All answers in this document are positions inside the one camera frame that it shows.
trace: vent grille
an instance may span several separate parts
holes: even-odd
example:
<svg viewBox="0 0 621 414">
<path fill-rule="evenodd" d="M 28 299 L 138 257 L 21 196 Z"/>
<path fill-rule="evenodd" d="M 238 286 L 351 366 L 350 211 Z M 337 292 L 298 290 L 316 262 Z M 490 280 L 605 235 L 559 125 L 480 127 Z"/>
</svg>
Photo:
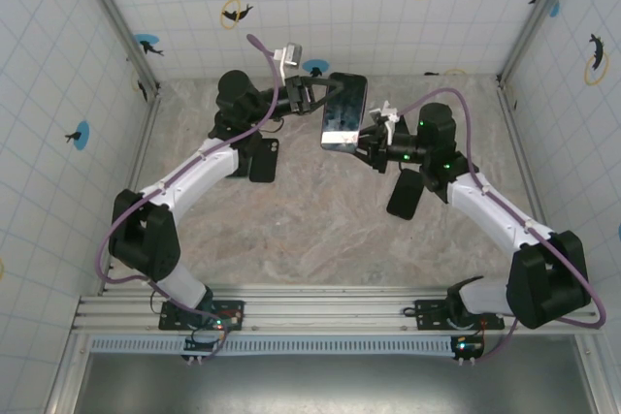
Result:
<svg viewBox="0 0 621 414">
<path fill-rule="evenodd" d="M 209 341 L 209 338 L 196 338 Z M 190 354 L 182 335 L 99 335 L 93 353 Z M 452 356 L 450 336 L 247 336 L 230 335 L 222 356 L 268 354 L 419 354 Z"/>
</svg>

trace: phone screen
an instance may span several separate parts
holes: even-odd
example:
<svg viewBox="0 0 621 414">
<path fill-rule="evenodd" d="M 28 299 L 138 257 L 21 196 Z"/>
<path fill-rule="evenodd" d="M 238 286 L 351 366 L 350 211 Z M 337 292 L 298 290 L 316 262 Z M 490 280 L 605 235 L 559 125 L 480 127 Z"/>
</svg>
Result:
<svg viewBox="0 0 621 414">
<path fill-rule="evenodd" d="M 353 153 L 367 100 L 367 79 L 361 75 L 333 73 L 330 80 L 343 84 L 343 90 L 323 107 L 321 147 L 326 150 Z"/>
</svg>

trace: blue circle sticker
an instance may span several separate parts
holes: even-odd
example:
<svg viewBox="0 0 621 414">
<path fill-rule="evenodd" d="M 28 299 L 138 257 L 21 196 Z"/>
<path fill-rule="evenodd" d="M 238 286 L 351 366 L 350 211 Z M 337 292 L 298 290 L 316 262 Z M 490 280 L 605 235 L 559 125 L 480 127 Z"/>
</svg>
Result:
<svg viewBox="0 0 621 414">
<path fill-rule="evenodd" d="M 153 36 L 152 34 L 144 34 L 144 33 L 135 34 L 134 38 L 136 38 L 136 41 L 138 42 L 147 41 L 149 44 L 159 43 L 159 38 L 157 36 Z"/>
<path fill-rule="evenodd" d="M 321 73 L 325 73 L 330 68 L 330 64 L 325 60 L 314 58 L 313 60 L 307 60 L 306 62 L 304 62 L 302 68 L 309 73 L 312 73 L 313 68 L 318 68 Z"/>
<path fill-rule="evenodd" d="M 74 147 L 77 150 L 83 150 L 86 147 L 86 143 L 88 143 L 88 136 L 90 136 L 90 128 L 88 127 L 88 122 L 86 120 L 81 121 L 76 128 L 76 133 L 80 133 L 79 136 L 74 138 Z"/>
</svg>

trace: yellow ring sticker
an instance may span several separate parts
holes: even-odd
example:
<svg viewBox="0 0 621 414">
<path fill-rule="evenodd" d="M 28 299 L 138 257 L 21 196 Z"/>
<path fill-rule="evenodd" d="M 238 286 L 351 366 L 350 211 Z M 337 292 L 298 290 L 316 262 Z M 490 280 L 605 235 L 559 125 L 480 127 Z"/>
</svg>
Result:
<svg viewBox="0 0 621 414">
<path fill-rule="evenodd" d="M 136 69 L 132 70 L 132 78 L 131 78 L 132 89 L 134 92 L 140 91 L 138 87 L 138 73 L 136 73 Z"/>
<path fill-rule="evenodd" d="M 224 11 L 233 2 L 237 4 L 237 15 L 235 16 L 235 21 L 233 22 L 233 24 L 227 26 L 226 24 L 224 24 Z M 220 24 L 222 25 L 224 29 L 233 29 L 237 25 L 237 23 L 240 21 L 241 14 L 242 14 L 242 2 L 240 0 L 227 0 L 226 4 L 224 4 L 224 7 L 222 7 L 222 10 L 220 11 Z"/>
<path fill-rule="evenodd" d="M 594 81 L 589 80 L 589 69 L 591 68 L 591 64 L 595 61 L 595 56 L 592 55 L 586 62 L 586 67 L 584 67 L 584 82 L 589 86 L 597 86 L 605 77 L 605 74 L 608 73 L 608 67 L 610 66 L 610 59 L 608 58 L 608 54 L 602 52 L 605 58 L 604 71 L 602 75 Z"/>
</svg>

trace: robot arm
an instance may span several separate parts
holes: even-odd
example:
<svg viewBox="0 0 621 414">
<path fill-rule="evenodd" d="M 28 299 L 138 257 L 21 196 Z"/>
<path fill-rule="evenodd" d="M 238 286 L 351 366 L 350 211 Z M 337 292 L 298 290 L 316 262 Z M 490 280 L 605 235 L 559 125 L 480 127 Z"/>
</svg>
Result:
<svg viewBox="0 0 621 414">
<path fill-rule="evenodd" d="M 569 231 L 557 234 L 530 218 L 492 187 L 476 166 L 480 184 L 475 182 L 468 160 L 456 150 L 455 121 L 448 106 L 423 106 L 416 135 L 409 133 L 403 117 L 395 122 L 394 114 L 387 105 L 375 113 L 376 124 L 361 131 L 356 156 L 381 173 L 388 161 L 419 164 L 425 187 L 468 215 L 511 260 L 508 279 L 475 277 L 449 288 L 446 309 L 451 322 L 466 327 L 473 315 L 508 314 L 534 329 L 590 302 L 569 269 L 531 232 L 551 243 L 587 278 L 578 237 Z"/>
<path fill-rule="evenodd" d="M 293 77 L 283 82 L 272 118 L 320 108 L 332 94 L 315 101 L 311 88 L 314 84 L 330 86 L 335 89 L 333 93 L 343 89 L 333 80 Z M 210 138 L 188 161 L 251 128 L 266 114 L 267 102 L 275 92 L 272 89 L 259 92 L 240 71 L 225 74 L 218 90 L 216 102 L 220 111 L 215 116 Z M 530 229 L 552 243 L 586 277 L 579 239 L 571 232 L 556 234 L 530 219 L 489 185 L 482 174 L 477 178 L 483 188 L 478 187 L 466 157 L 456 150 L 455 121 L 448 106 L 439 103 L 423 106 L 416 135 L 409 133 L 403 118 L 396 118 L 396 112 L 388 105 L 374 111 L 372 116 L 375 125 L 361 130 L 355 156 L 381 173 L 385 172 L 388 161 L 419 164 L 427 189 L 468 215 L 511 258 L 508 279 L 475 277 L 448 289 L 448 318 L 456 326 L 465 327 L 477 314 L 503 313 L 515 315 L 525 326 L 536 328 L 590 302 L 589 295 L 568 269 L 490 195 L 511 207 L 518 218 L 526 219 Z M 203 156 L 190 170 L 185 169 L 185 163 L 181 164 L 140 193 L 129 190 L 120 193 L 114 202 L 114 219 L 143 196 L 166 188 L 121 223 L 111 236 L 111 254 L 156 282 L 179 303 L 211 311 L 211 290 L 195 279 L 179 260 L 176 227 L 216 182 L 229 175 L 247 173 L 260 141 L 260 133 L 255 132 Z"/>
</svg>

